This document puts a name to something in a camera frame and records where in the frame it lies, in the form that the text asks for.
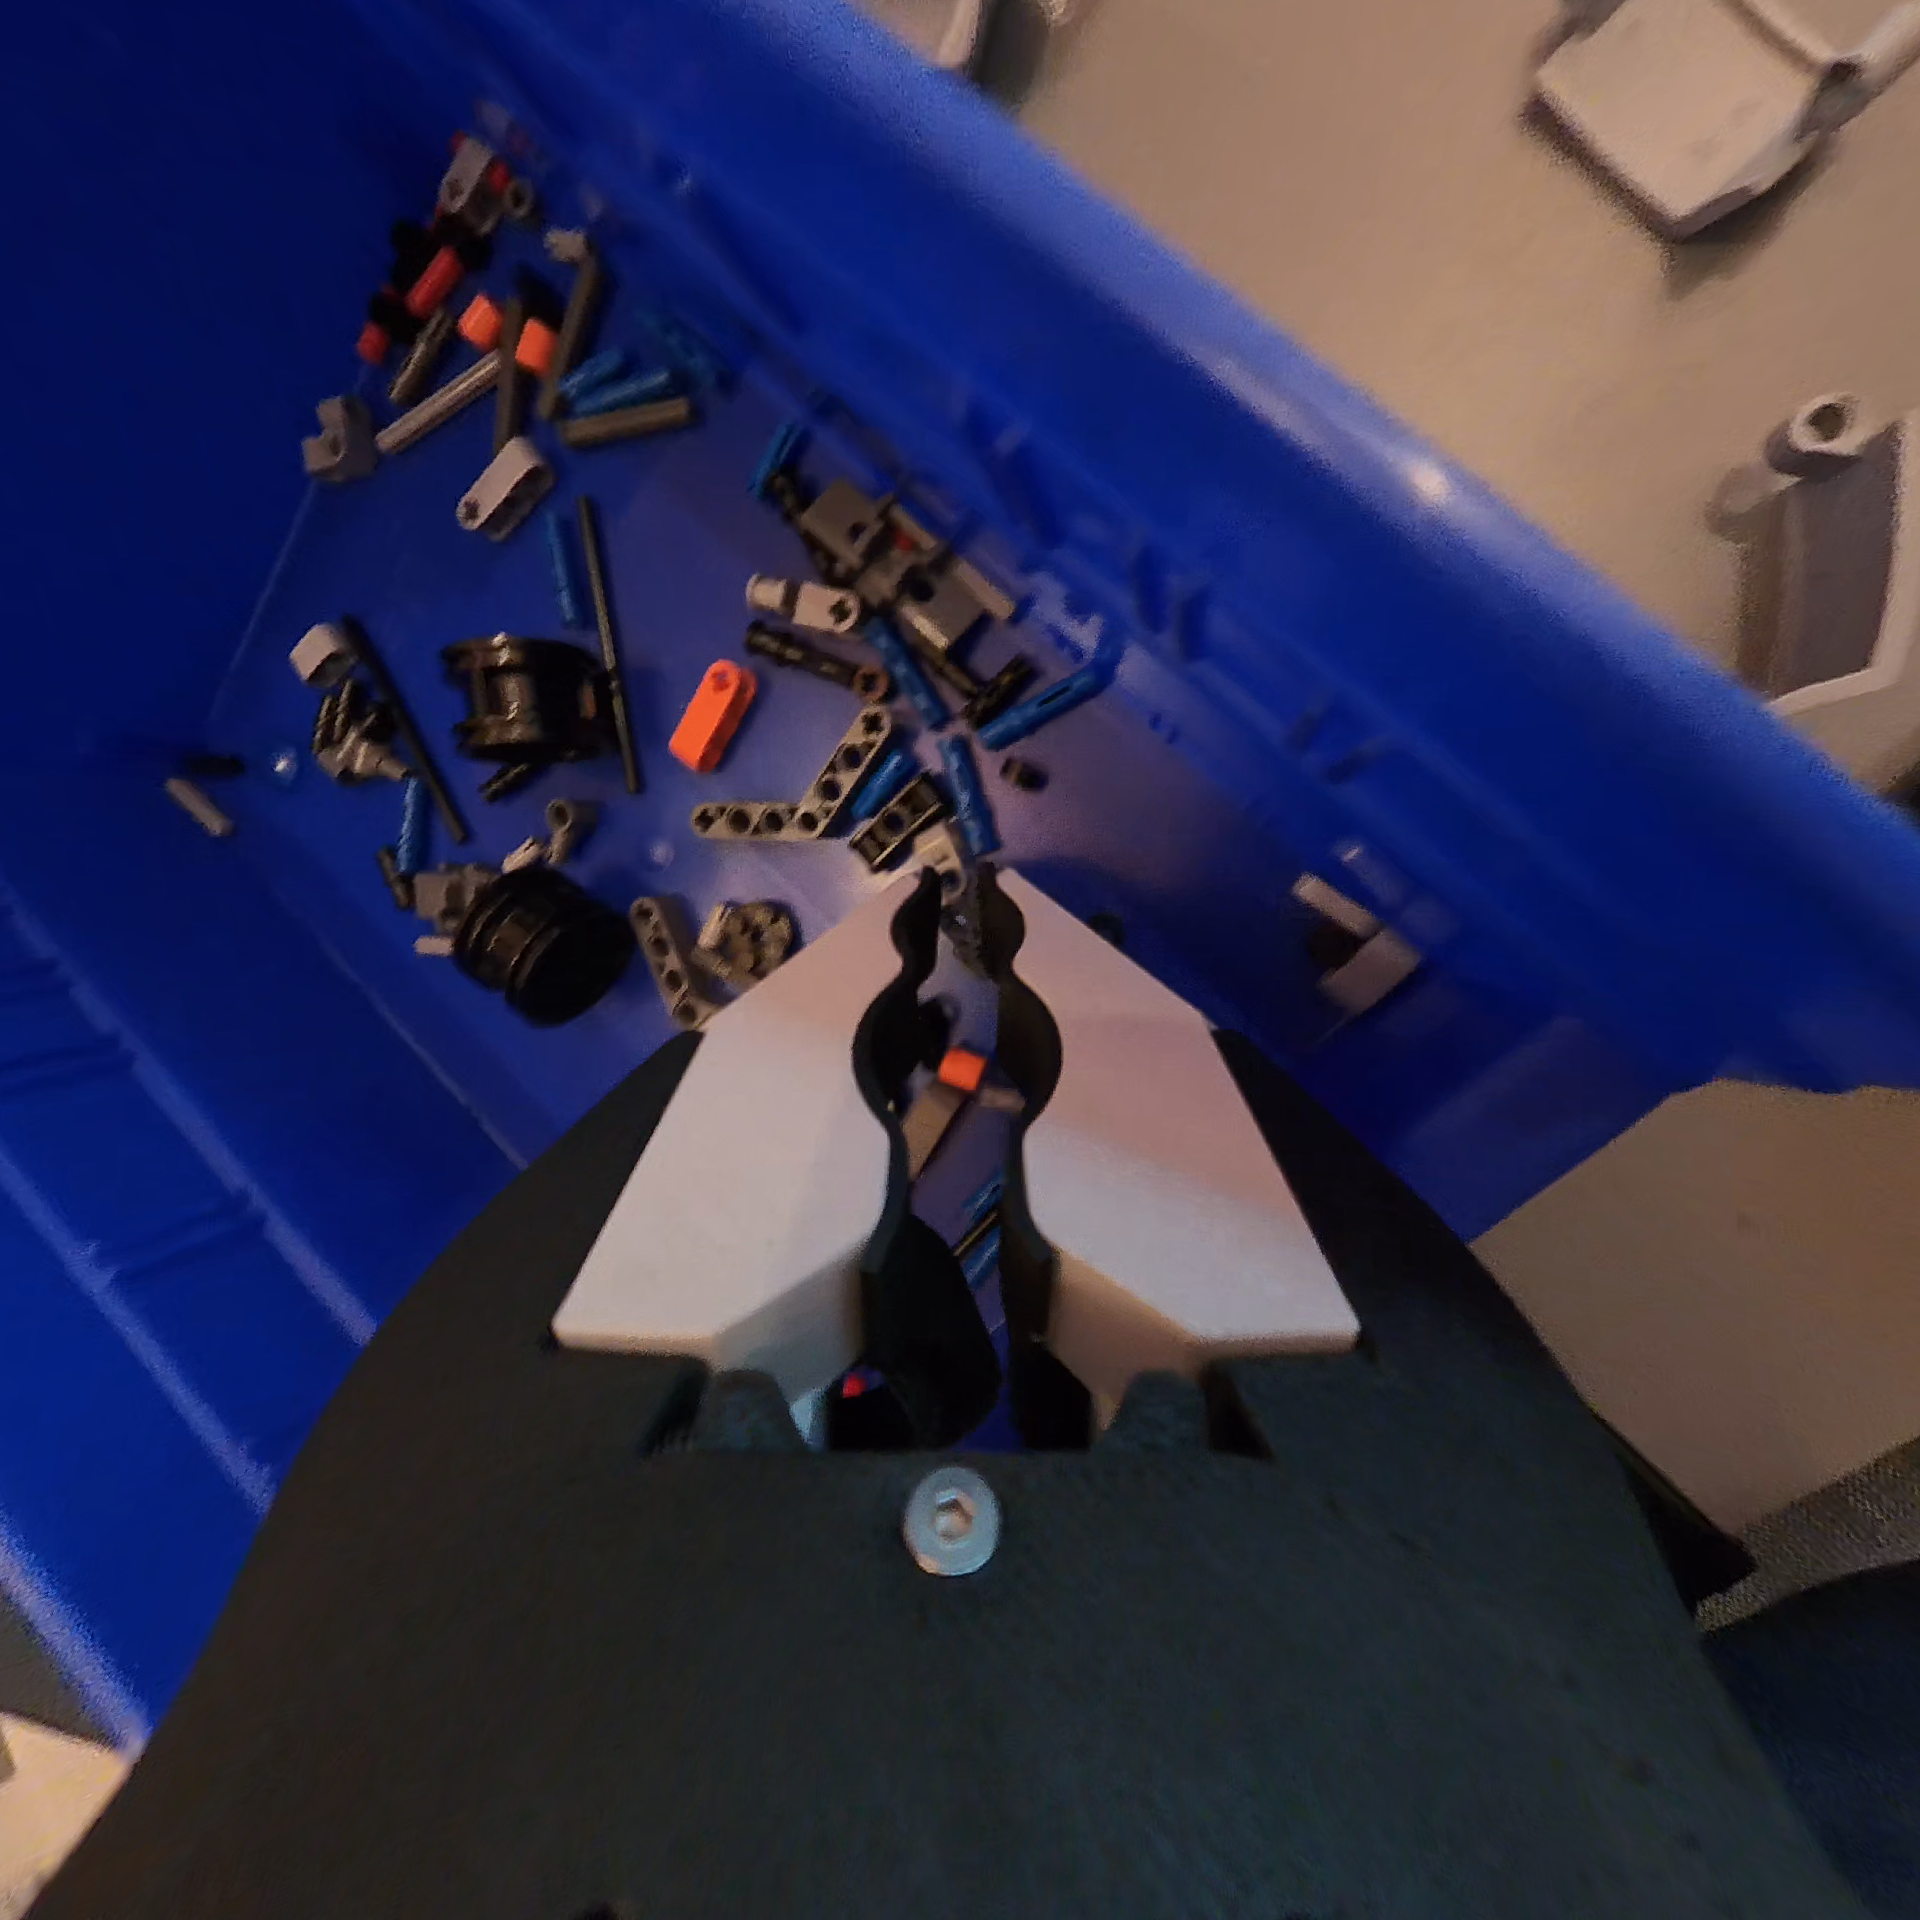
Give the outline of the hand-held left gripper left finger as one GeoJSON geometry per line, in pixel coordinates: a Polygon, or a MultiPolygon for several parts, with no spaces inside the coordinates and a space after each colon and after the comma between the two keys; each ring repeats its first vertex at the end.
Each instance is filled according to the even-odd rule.
{"type": "Polygon", "coordinates": [[[900,875],[707,1020],[554,1311],[574,1351],[761,1373],[785,1401],[875,1372],[948,1436],[948,1246],[914,1209],[895,1085],[941,887],[900,875]]]}

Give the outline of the grey curved panel brick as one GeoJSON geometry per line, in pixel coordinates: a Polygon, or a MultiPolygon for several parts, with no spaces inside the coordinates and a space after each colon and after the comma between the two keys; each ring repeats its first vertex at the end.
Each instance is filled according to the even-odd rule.
{"type": "Polygon", "coordinates": [[[1740,551],[1740,680],[1869,792],[1916,783],[1918,413],[1805,398],[1708,503],[1740,551]]]}
{"type": "Polygon", "coordinates": [[[1788,3],[1560,3],[1529,99],[1646,225],[1684,241],[1759,203],[1899,79],[1918,6],[1834,46],[1788,3]]]}

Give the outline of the pile of small brick pieces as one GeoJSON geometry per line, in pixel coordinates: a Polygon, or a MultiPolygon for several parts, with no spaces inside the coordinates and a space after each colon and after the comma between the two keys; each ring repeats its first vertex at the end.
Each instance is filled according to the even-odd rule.
{"type": "Polygon", "coordinates": [[[982,569],[929,490],[822,471],[809,417],[752,446],[768,413],[741,339],[660,283],[622,285],[598,220],[538,231],[540,212],[517,160],[458,133],[433,216],[394,224],[362,371],[316,405],[293,536],[212,708],[213,742],[260,770],[244,814],[257,860],[509,1146],[799,945],[808,884],[755,898],[733,875],[757,849],[886,874],[920,860],[927,826],[954,860],[993,852],[985,773],[1042,789],[1029,740],[1117,662],[1092,633],[1044,666],[1044,629],[1065,640],[1044,583],[982,569]],[[603,664],[582,494],[608,548],[639,795],[615,742],[551,765],[453,743],[466,701],[446,646],[511,633],[603,664]],[[713,659],[748,666],[757,692],[697,776],[667,738],[713,659]],[[826,837],[692,831],[703,802],[797,800],[869,705],[893,742],[826,837]],[[636,936],[612,992],[560,1026],[516,1018],[452,958],[473,893],[526,865],[565,874],[636,936]]]}

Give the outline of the long thin black axle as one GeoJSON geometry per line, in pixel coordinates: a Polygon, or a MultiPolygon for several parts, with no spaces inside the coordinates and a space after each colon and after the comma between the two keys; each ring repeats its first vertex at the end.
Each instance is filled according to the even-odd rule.
{"type": "Polygon", "coordinates": [[[596,500],[585,492],[575,497],[574,512],[582,559],[587,575],[593,633],[602,662],[608,724],[615,743],[626,794],[638,797],[645,789],[645,782],[634,734],[631,701],[620,649],[603,519],[596,500]]]}

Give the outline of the black wheel hub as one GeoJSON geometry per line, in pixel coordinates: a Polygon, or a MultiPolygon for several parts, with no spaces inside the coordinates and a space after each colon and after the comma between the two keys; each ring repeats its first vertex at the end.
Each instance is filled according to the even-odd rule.
{"type": "Polygon", "coordinates": [[[440,649],[460,692],[453,750],[475,761],[554,765],[614,750],[605,672],[583,646],[540,636],[470,636],[440,649]]]}

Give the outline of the black spoked wheel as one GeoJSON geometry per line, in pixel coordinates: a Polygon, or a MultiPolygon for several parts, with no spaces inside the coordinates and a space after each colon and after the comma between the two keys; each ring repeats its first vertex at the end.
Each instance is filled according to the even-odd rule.
{"type": "Polygon", "coordinates": [[[452,963],[534,1028],[582,1018],[620,984],[638,949],[620,911],[550,865],[485,879],[448,937],[452,963]]]}

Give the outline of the grey angled beam brick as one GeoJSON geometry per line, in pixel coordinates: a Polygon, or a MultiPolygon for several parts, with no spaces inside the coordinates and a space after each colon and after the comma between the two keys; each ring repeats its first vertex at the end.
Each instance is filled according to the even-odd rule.
{"type": "Polygon", "coordinates": [[[828,837],[851,800],[886,759],[897,731],[890,708],[860,709],[824,767],[796,800],[705,800],[687,814],[695,837],[709,844],[799,846],[828,837]]]}

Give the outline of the orange thin beam brick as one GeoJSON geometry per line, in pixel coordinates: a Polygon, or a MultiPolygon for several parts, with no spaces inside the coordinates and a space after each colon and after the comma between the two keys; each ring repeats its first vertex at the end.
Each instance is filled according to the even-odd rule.
{"type": "Polygon", "coordinates": [[[731,657],[713,659],[697,678],[667,735],[667,753],[689,773],[715,772],[755,693],[757,680],[749,666],[731,657]]]}

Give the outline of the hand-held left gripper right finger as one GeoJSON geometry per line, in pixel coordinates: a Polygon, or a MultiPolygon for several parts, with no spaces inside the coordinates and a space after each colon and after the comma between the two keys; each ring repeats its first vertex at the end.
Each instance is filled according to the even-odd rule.
{"type": "Polygon", "coordinates": [[[999,1288],[1019,1433],[1106,1427],[1137,1379],[1328,1358],[1356,1308],[1183,995],[1010,868],[980,871],[1006,1142],[999,1288]]]}

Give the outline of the blue storage bin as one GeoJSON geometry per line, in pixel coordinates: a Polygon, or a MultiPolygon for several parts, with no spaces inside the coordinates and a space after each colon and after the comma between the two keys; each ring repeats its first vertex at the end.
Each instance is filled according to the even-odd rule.
{"type": "Polygon", "coordinates": [[[4,3],[4,1595],[139,1747],[499,1139],[213,708],[460,133],[1115,641],[999,847],[1466,1233],[1669,1092],[1916,1087],[1916,842],[847,3],[4,3]]]}

